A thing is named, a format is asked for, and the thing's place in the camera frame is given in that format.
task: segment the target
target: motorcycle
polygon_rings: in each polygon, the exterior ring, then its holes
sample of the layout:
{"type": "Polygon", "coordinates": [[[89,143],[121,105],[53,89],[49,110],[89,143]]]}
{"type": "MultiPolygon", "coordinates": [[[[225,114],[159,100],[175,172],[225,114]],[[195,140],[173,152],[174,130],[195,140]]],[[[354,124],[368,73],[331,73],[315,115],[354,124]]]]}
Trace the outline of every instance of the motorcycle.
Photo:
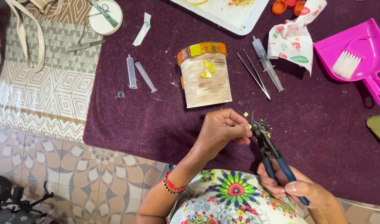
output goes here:
{"type": "MultiPolygon", "coordinates": [[[[16,186],[13,188],[12,183],[3,176],[0,176],[0,224],[45,224],[45,216],[47,213],[36,210],[33,207],[45,201],[48,198],[53,198],[54,193],[46,189],[46,181],[43,185],[45,194],[41,199],[31,203],[28,200],[22,200],[24,187],[16,186]]],[[[58,224],[52,220],[49,224],[58,224]]]]}

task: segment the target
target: fingernail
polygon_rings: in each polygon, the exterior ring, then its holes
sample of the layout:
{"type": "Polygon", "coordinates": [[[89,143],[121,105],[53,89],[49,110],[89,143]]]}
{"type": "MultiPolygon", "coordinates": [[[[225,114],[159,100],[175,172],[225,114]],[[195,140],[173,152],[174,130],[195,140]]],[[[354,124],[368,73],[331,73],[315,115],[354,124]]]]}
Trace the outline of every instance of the fingernail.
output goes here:
{"type": "Polygon", "coordinates": [[[294,184],[287,184],[285,186],[285,189],[288,193],[295,193],[296,192],[296,187],[294,184]]]}

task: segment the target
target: white bristles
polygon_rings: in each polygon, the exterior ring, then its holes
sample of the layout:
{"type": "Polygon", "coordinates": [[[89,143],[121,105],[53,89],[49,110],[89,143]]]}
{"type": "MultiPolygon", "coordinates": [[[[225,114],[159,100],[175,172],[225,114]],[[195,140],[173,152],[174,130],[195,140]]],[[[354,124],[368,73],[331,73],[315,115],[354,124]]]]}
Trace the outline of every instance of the white bristles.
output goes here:
{"type": "Polygon", "coordinates": [[[332,66],[332,71],[344,79],[350,79],[360,62],[361,58],[348,51],[342,51],[332,66]]]}

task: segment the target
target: white tray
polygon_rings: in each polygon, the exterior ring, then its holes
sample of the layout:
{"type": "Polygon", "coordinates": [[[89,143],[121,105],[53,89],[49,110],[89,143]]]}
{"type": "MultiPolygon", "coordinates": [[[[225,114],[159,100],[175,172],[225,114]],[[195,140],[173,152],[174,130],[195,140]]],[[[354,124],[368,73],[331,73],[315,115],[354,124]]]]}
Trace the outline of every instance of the white tray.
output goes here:
{"type": "Polygon", "coordinates": [[[238,35],[247,35],[252,31],[269,2],[269,0],[255,0],[249,6],[229,6],[230,0],[207,0],[198,5],[191,4],[197,0],[171,1],[238,35]]]}

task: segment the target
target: table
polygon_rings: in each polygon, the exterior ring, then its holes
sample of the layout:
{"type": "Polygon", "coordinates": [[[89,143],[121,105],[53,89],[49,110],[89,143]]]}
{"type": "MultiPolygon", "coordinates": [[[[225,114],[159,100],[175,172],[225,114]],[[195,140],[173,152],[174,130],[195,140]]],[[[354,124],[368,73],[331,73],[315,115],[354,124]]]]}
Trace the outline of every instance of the table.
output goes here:
{"type": "MultiPolygon", "coordinates": [[[[41,15],[32,3],[26,8],[42,26],[45,64],[38,73],[28,71],[16,32],[18,20],[14,16],[6,17],[10,8],[0,2],[0,23],[6,36],[4,61],[0,67],[0,125],[83,143],[100,45],[78,51],[76,55],[67,49],[78,42],[90,3],[88,0],[65,0],[63,11],[53,18],[41,15]]],[[[34,63],[38,61],[36,25],[27,16],[23,24],[34,63]]],[[[85,27],[82,42],[101,39],[102,36],[90,26],[85,27]]]]}
{"type": "MultiPolygon", "coordinates": [[[[177,164],[190,150],[200,131],[203,115],[231,107],[263,119],[272,128],[272,142],[290,165],[298,168],[335,196],[380,205],[380,143],[366,128],[365,118],[380,114],[362,82],[340,83],[326,73],[314,54],[312,76],[304,68],[283,59],[272,60],[285,88],[276,89],[267,74],[262,80],[269,102],[236,56],[247,49],[251,59],[252,35],[267,47],[268,32],[293,18],[287,10],[270,12],[270,1],[247,36],[227,30],[168,1],[139,0],[123,8],[123,26],[105,37],[86,120],[84,142],[110,150],[177,164]],[[151,14],[151,28],[143,43],[132,45],[144,12],[151,14]],[[226,44],[227,66],[233,102],[186,109],[176,54],[189,45],[218,41],[226,44]],[[147,71],[157,92],[150,94],[137,72],[139,89],[130,90],[125,58],[130,54],[147,71]],[[125,98],[115,98],[119,91],[125,98]]],[[[308,26],[315,42],[374,17],[380,27],[380,0],[329,1],[325,10],[308,26]]],[[[230,143],[206,168],[254,173],[261,156],[252,144],[230,143]]]]}

